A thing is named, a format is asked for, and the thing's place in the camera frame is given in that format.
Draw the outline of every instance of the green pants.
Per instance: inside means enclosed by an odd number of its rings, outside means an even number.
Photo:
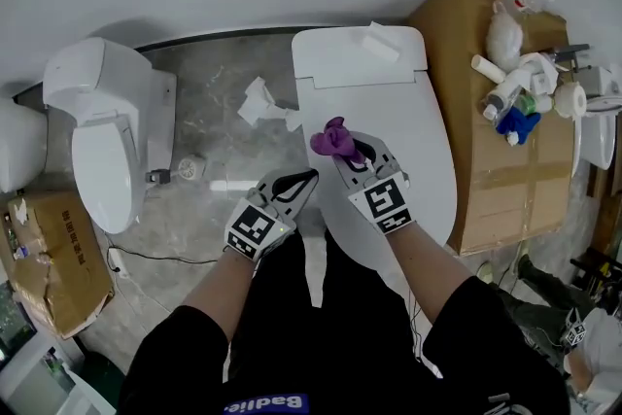
[[[521,261],[518,277],[550,306],[522,301],[499,286],[492,286],[516,325],[554,366],[563,371],[564,349],[561,337],[566,329],[566,317],[572,308],[576,308],[581,319],[585,319],[595,305],[587,293],[567,286],[557,277],[538,270],[529,258]]]

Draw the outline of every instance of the power strip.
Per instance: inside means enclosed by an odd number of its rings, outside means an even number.
[[[112,266],[114,268],[114,272],[119,275],[122,279],[129,278],[129,272],[127,271],[127,267],[125,263],[123,263],[123,258],[121,257],[121,251],[119,251],[115,247],[111,247],[108,249],[108,258],[110,258],[112,262]]]

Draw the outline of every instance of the black pants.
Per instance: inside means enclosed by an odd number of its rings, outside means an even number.
[[[330,358],[335,377],[341,364],[348,371],[356,365],[377,372],[413,371],[403,298],[377,272],[348,257],[328,232],[326,239],[321,309],[311,304],[298,232],[260,262],[231,342],[230,379],[292,375],[318,358]]]
[[[514,322],[554,366],[563,369],[564,350],[560,340],[566,328],[566,317],[572,308],[576,308],[581,319],[585,319],[595,305],[587,293],[537,269],[528,258],[521,261],[518,277],[550,306],[522,301],[494,285],[497,294]]]

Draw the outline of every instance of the toilet water valve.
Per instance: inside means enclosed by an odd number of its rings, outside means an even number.
[[[171,183],[171,170],[152,170],[145,174],[145,182],[148,184],[164,184]]]

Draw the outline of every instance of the black sleeve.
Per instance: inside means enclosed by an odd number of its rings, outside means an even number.
[[[225,333],[203,312],[180,306],[141,343],[121,387],[118,413],[182,413],[202,399],[216,412],[228,351]],[[190,412],[196,406],[189,406]]]
[[[424,344],[463,407],[487,409],[488,398],[508,393],[513,404],[538,413],[570,413],[560,373],[530,348],[501,299],[475,277],[457,288]]]

